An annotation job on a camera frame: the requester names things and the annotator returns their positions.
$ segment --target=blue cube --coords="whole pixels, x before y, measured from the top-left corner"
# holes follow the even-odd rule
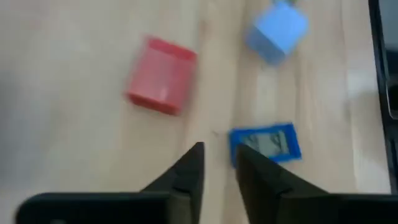
[[[229,132],[229,145],[234,167],[238,144],[246,144],[274,162],[301,159],[299,142],[292,123],[263,128],[232,129]]]
[[[308,29],[308,19],[293,5],[279,1],[259,16],[246,44],[271,65],[280,64]]]

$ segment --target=black object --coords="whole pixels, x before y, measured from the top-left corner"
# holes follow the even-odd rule
[[[398,34],[397,3],[395,0],[369,0],[381,115],[391,191],[394,194],[398,193],[398,45],[394,46],[390,41],[394,40],[393,34]],[[384,9],[393,13],[381,11],[381,4]]]
[[[251,224],[398,223],[398,195],[329,194],[248,146],[237,150],[236,177]]]
[[[204,160],[204,144],[199,142],[141,192],[37,195],[20,206],[16,223],[197,224]]]

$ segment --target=wooden table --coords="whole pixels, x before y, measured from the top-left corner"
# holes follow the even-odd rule
[[[389,192],[365,0],[307,0],[310,31],[279,68],[243,44],[270,0],[1,0],[0,220],[48,191],[137,191],[206,144],[202,223],[247,222],[226,133],[293,121],[302,161],[331,192]],[[199,54],[181,117],[123,91],[146,34]]]

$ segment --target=red cube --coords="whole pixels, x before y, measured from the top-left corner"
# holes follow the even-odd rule
[[[131,101],[166,114],[180,114],[193,80],[197,55],[149,37],[127,91]]]

